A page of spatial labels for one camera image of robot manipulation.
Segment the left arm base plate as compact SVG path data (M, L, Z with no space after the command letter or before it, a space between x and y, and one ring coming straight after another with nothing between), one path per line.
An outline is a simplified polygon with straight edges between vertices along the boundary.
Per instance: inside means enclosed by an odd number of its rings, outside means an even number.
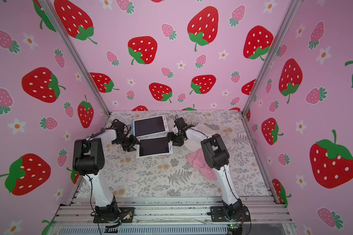
M93 223L131 223L133 221L135 208L134 207L121 207L119 209L108 209L103 212L98 212L94 215Z

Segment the pink fluffy cloth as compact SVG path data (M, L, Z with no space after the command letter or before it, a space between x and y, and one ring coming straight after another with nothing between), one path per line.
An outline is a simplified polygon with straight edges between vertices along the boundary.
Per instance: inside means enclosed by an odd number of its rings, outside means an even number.
M189 154L187 156L187 160L189 164L194 168L200 171L200 173L210 181L217 181L217 176L208 166L205 161L203 150L200 148L199 150Z

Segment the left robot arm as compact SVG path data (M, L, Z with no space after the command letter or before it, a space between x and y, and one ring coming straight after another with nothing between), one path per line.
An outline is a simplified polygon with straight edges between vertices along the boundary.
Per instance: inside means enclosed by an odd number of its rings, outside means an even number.
M98 133L74 143L72 167L90 186L91 195L95 199L94 217L98 221L105 217L117 219L121 213L103 172L104 146L108 144L120 145L123 151L132 152L140 143L131 134L131 126L118 119L114 119L110 127L101 128Z

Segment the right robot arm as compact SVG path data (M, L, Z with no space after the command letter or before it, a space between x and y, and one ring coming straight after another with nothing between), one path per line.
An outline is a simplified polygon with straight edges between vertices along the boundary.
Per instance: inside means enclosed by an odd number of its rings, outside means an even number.
M185 141L194 141L201 147L187 156L188 163L205 178L217 181L222 193L225 216L231 220L244 208L235 191L229 173L229 152L219 134L208 134L192 124L186 124L183 118L175 120L177 133L169 132L167 142L173 146L183 146Z

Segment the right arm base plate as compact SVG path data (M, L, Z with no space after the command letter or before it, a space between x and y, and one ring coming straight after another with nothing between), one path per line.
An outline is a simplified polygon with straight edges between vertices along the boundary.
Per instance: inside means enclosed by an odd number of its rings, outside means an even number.
M211 217L212 222L244 223L251 221L250 212L245 206L240 209L212 206L207 215Z

